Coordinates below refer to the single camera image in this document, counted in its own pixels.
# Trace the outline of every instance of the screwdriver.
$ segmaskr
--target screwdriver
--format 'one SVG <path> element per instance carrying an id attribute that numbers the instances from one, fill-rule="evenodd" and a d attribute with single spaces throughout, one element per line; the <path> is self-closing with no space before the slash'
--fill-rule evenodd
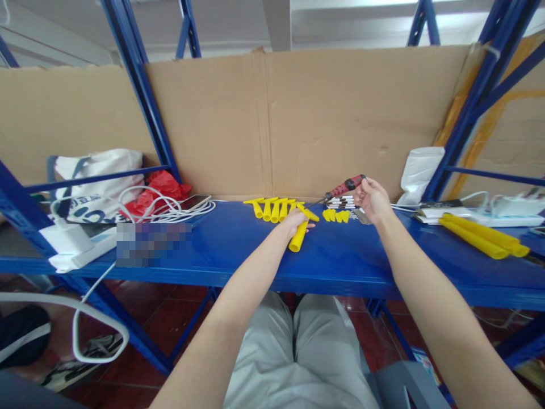
<path id="1" fill-rule="evenodd" d="M 356 187 L 362 184 L 362 180 L 365 179 L 365 175 L 357 175 L 351 179 L 345 180 L 345 182 L 341 185 L 338 185 L 335 189 L 332 191 L 329 191 L 325 194 L 325 197 L 321 198 L 319 201 L 310 204 L 306 208 L 312 207 L 314 205 L 317 205 L 320 202 L 323 202 L 324 200 L 331 200 L 335 196 L 340 196 L 348 191 L 354 190 Z"/>

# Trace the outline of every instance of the blue shelf frame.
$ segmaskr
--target blue shelf frame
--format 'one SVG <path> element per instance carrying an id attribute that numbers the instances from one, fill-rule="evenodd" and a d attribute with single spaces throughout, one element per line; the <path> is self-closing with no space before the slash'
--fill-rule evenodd
<path id="1" fill-rule="evenodd" d="M 180 7 L 183 11 L 182 29 L 178 40 L 178 48 L 176 49 L 176 58 L 181 60 L 186 50 L 186 44 L 189 40 L 191 57 L 201 58 L 199 37 L 197 35 L 197 27 L 195 17 L 193 16 L 193 8 L 190 0 L 179 0 Z"/>
<path id="2" fill-rule="evenodd" d="M 185 21 L 189 23 L 190 27 L 188 34 L 192 45 L 192 54 L 193 52 L 196 52 L 200 57 L 200 47 L 195 23 L 192 19 L 190 0 L 181 0 L 181 2 L 185 16 L 188 16 Z M 127 74 L 134 87 L 142 113 L 144 114 L 161 166 L 74 180 L 22 186 L 10 173 L 4 163 L 0 161 L 0 211 L 10 221 L 12 226 L 14 226 L 44 258 L 49 258 L 55 255 L 56 252 L 42 237 L 39 230 L 51 226 L 52 222 L 32 199 L 30 194 L 43 190 L 83 185 L 86 183 L 111 180 L 135 174 L 151 173 L 157 170 L 170 171 L 176 180 L 179 183 L 182 183 L 161 120 L 157 102 L 155 101 L 151 84 L 145 71 L 145 64 L 148 62 L 148 57 L 140 37 L 131 5 L 128 0 L 102 0 L 102 6 L 117 42 L 119 52 L 123 58 Z M 7 62 L 9 67 L 19 68 L 19 64 L 1 36 L 0 56 Z M 86 294 L 95 282 L 95 279 L 77 277 L 70 274 L 56 276 L 56 280 L 58 280 L 61 285 L 78 292 L 79 294 Z M 90 295 L 89 302 L 108 316 L 124 323 L 129 330 L 131 344 L 158 370 L 168 375 L 173 369 L 174 360 L 185 345 L 187 338 L 207 302 L 209 300 L 215 302 L 216 299 L 216 289 L 209 287 L 206 297 L 202 300 L 197 312 L 186 327 L 170 357 L 167 357 L 159 350 L 151 338 L 142 330 L 140 325 L 138 325 L 134 318 L 131 317 L 103 283 L 100 283 Z"/>
<path id="3" fill-rule="evenodd" d="M 51 221 L 32 200 L 29 195 L 30 193 L 108 180 L 116 177 L 124 177 L 130 174 L 153 172 L 160 169 L 170 170 L 174 177 L 181 182 L 158 111 L 157 103 L 145 72 L 145 64 L 148 62 L 148 58 L 131 5 L 128 0 L 101 1 L 118 44 L 119 51 L 124 60 L 125 67 L 127 68 L 127 73 L 135 89 L 142 113 L 145 116 L 157 153 L 160 157 L 161 166 L 99 177 L 24 187 L 19 184 L 4 164 L 0 162 L 0 211 L 2 211 L 10 222 L 36 247 L 40 254 L 46 258 L 54 255 L 55 252 L 38 233 L 38 230 L 51 225 Z M 201 53 L 191 3 L 190 0 L 180 0 L 180 2 L 184 13 L 184 19 L 179 37 L 177 58 L 183 58 L 183 51 L 188 41 L 190 42 L 192 57 L 198 58 L 201 56 Z M 499 58 L 496 58 L 497 53 L 490 53 L 485 58 L 460 118 L 447 143 L 447 154 L 445 155 L 445 158 L 443 158 L 432 182 L 426 190 L 425 198 L 428 200 L 439 198 L 452 172 L 475 174 L 478 176 L 494 177 L 503 180 L 545 186 L 545 182 L 541 179 L 523 178 L 473 169 L 462 169 L 455 166 L 478 117 L 543 60 L 545 56 L 545 46 L 541 45 L 508 78 L 498 85 L 538 4 L 539 1 L 537 0 L 496 0 L 494 3 L 483 28 L 483 32 L 481 33 L 480 40 L 483 43 L 491 41 L 490 46 L 492 49 L 499 52 L 500 56 Z M 409 46 L 418 45 L 425 23 L 427 23 L 428 27 L 430 44 L 440 45 L 441 42 L 432 1 L 420 0 L 417 5 L 417 12 L 409 36 Z M 0 53 L 11 67 L 18 67 L 15 58 L 13 58 L 6 43 L 1 38 Z M 91 278 L 70 275 L 57 277 L 57 279 L 61 281 L 62 284 L 74 289 L 80 294 L 87 292 L 94 282 L 94 279 Z M 210 299 L 215 301 L 216 298 L 216 290 L 213 287 L 210 287 L 207 296 L 199 306 L 198 312 L 202 312 Z M 196 316 L 192 319 L 188 329 L 186 329 L 173 350 L 171 357 L 166 357 L 157 349 L 147 334 L 145 334 L 104 285 L 101 284 L 97 287 L 96 291 L 90 297 L 90 302 L 109 316 L 124 322 L 129 328 L 132 344 L 154 366 L 165 374 L 168 374 L 172 370 L 172 359 L 175 358 L 183 348 L 187 335 L 189 334 L 189 331 L 191 331 L 192 326 L 196 323 L 198 317 Z M 385 312 L 387 319 L 392 322 L 396 334 L 400 340 L 402 340 L 402 345 L 410 358 L 412 355 L 410 347 L 406 342 L 403 343 L 403 335 L 395 325 L 392 315 L 385 307 L 385 300 L 371 299 L 368 308 L 375 317 L 379 316 L 382 311 Z M 545 335 L 543 334 L 545 325 L 543 324 L 543 320 L 543 316 L 540 316 L 539 319 L 536 319 L 523 330 L 515 334 L 506 343 L 498 347 L 498 352 L 506 362 L 508 362 L 510 368 L 515 367 L 529 357 L 536 356 L 545 351 Z"/>
<path id="4" fill-rule="evenodd" d="M 496 0 L 494 3 L 479 37 L 481 41 L 490 42 L 490 52 L 486 55 L 469 91 L 452 134 L 445 145 L 445 156 L 424 192 L 423 201 L 440 200 L 453 172 L 544 186 L 539 178 L 466 169 L 456 165 L 479 117 L 545 57 L 545 45 L 542 44 L 498 84 L 539 3 L 539 0 Z"/>
<path id="5" fill-rule="evenodd" d="M 435 17 L 435 9 L 432 1 L 418 0 L 413 25 L 410 28 L 407 47 L 416 47 L 420 43 L 425 23 L 427 23 L 427 34 L 430 38 L 430 44 L 441 45 L 439 28 L 437 27 L 437 19 Z"/>

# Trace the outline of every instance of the smartphone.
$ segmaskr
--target smartphone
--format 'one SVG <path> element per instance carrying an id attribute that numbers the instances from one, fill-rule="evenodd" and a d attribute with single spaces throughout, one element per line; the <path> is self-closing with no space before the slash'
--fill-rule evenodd
<path id="1" fill-rule="evenodd" d="M 540 236 L 545 236 L 545 227 L 533 227 L 530 229 L 530 232 Z"/>
<path id="2" fill-rule="evenodd" d="M 182 211 L 190 212 L 195 210 L 196 207 L 202 205 L 203 202 L 210 200 L 211 197 L 212 196 L 210 195 L 193 195 L 180 203 L 180 207 L 182 208 Z"/>

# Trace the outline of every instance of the hand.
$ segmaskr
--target hand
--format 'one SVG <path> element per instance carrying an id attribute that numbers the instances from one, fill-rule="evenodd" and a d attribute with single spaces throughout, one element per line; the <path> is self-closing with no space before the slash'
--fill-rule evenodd
<path id="1" fill-rule="evenodd" d="M 362 184 L 356 187 L 354 203 L 361 206 L 373 224 L 395 216 L 388 193 L 377 181 L 370 178 L 365 178 Z"/>
<path id="2" fill-rule="evenodd" d="M 287 227 L 289 236 L 293 237 L 295 236 L 295 232 L 297 231 L 297 227 L 299 226 L 299 224 L 306 220 L 308 220 L 308 217 L 306 217 L 303 212 L 301 212 L 299 209 L 293 209 L 291 212 L 288 213 L 286 218 L 282 220 L 280 226 Z M 308 229 L 313 228 L 314 226 L 314 223 L 307 224 L 307 233 Z"/>

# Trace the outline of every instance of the red plastic bag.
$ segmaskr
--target red plastic bag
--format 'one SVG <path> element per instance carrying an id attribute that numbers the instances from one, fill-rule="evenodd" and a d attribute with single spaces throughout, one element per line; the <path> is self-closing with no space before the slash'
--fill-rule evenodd
<path id="1" fill-rule="evenodd" d="M 148 186 L 152 187 L 164 196 L 171 197 L 176 201 L 182 201 L 189 197 L 189 192 L 193 188 L 191 185 L 180 185 L 174 177 L 166 170 L 158 170 L 153 172 L 147 179 Z M 134 202 L 127 203 L 125 207 L 133 216 L 143 216 L 152 202 L 158 198 L 159 195 L 152 190 L 145 189 L 138 199 Z M 148 216 L 154 214 L 156 209 L 166 205 L 164 200 L 157 201 L 153 206 L 153 210 L 148 212 Z"/>

